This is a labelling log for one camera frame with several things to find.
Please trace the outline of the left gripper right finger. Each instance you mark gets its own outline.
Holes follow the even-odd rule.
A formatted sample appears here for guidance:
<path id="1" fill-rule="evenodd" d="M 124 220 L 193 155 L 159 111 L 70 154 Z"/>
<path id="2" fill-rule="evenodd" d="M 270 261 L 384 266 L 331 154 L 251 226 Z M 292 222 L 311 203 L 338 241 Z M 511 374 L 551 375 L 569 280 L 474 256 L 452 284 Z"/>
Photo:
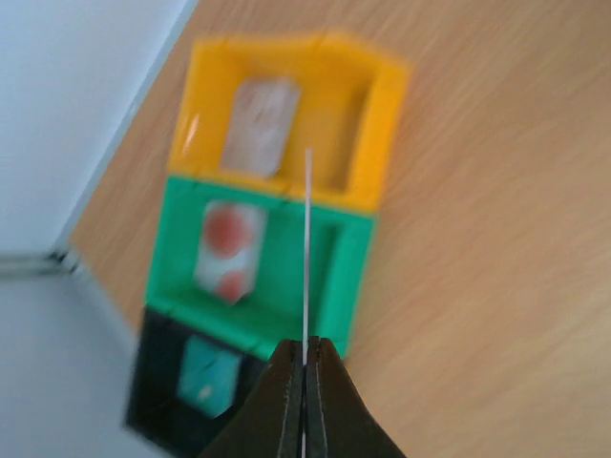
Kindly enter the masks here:
<path id="1" fill-rule="evenodd" d="M 368 411 L 332 341 L 311 337 L 305 367 L 305 456 L 403 455 Z"/>

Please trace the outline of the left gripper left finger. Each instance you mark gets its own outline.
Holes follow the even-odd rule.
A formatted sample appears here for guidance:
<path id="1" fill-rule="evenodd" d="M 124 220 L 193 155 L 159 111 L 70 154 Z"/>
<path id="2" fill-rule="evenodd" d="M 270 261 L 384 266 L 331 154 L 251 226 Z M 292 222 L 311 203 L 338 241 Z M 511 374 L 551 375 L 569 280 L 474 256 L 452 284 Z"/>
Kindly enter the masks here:
<path id="1" fill-rule="evenodd" d="M 302 455 L 302 344 L 283 340 L 236 416 L 202 457 Z"/>

